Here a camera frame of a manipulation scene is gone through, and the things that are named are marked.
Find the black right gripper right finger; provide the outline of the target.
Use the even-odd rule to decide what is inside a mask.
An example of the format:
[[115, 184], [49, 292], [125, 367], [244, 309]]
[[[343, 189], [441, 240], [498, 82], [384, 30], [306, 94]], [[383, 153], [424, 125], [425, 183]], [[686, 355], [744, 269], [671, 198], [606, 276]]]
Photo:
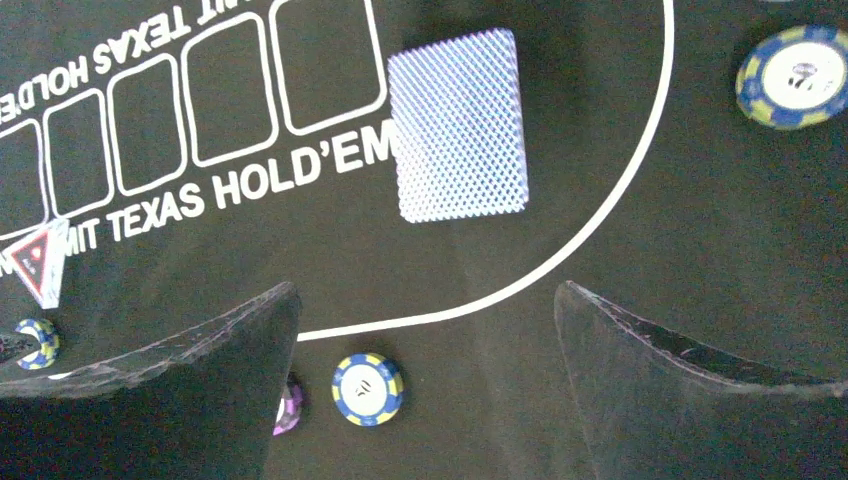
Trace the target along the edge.
[[847, 384], [699, 342], [567, 281], [554, 316], [598, 479], [843, 479]]

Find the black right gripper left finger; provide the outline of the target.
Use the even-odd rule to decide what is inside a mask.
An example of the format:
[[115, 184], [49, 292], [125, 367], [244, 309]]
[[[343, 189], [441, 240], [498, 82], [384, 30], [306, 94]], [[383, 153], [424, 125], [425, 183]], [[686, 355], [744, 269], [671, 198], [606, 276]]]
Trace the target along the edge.
[[302, 303], [280, 283], [63, 377], [1, 386], [5, 479], [258, 479]]

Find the purple chip bottom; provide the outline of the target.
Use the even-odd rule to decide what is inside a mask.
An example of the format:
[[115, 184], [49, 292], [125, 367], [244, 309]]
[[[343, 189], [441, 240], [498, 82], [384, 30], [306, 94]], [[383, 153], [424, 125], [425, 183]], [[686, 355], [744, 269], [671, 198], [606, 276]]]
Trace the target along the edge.
[[282, 391], [272, 431], [273, 436], [279, 436], [289, 432], [298, 425], [302, 415], [304, 399], [304, 392], [300, 382], [294, 376], [290, 375]]

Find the blue yellow chip bottom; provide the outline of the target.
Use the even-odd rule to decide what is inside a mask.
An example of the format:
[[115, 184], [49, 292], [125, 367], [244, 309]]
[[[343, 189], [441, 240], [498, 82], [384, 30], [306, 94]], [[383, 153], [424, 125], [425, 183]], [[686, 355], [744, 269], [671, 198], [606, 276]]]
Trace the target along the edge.
[[397, 365], [380, 354], [356, 353], [334, 371], [331, 393], [339, 413], [354, 425], [375, 427], [401, 409], [405, 386]]

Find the blue card deck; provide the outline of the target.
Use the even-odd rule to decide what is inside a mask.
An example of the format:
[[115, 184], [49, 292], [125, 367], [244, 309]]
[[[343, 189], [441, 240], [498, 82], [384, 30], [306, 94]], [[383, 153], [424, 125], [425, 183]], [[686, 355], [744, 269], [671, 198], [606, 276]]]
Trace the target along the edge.
[[398, 207], [409, 223], [513, 214], [529, 202], [514, 33], [493, 28], [388, 62]]

